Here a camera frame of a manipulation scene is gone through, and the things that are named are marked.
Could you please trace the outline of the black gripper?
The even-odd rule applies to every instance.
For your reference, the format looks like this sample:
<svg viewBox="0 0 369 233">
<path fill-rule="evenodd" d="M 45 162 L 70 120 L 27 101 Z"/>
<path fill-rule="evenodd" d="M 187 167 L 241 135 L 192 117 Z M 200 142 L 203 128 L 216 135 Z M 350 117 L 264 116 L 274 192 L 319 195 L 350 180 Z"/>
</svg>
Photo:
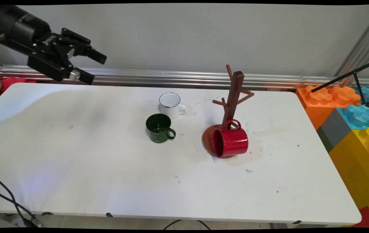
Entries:
<svg viewBox="0 0 369 233">
<path fill-rule="evenodd" d="M 92 84 L 95 76 L 74 67 L 69 59 L 62 58 L 60 47 L 54 45 L 56 33 L 47 22 L 16 5 L 0 5 L 0 44 L 28 57 L 28 66 L 55 81 L 64 79 Z M 94 49 L 88 38 L 62 28 L 58 44 L 74 50 L 74 56 L 85 56 L 105 64 L 107 56 Z"/>
</svg>

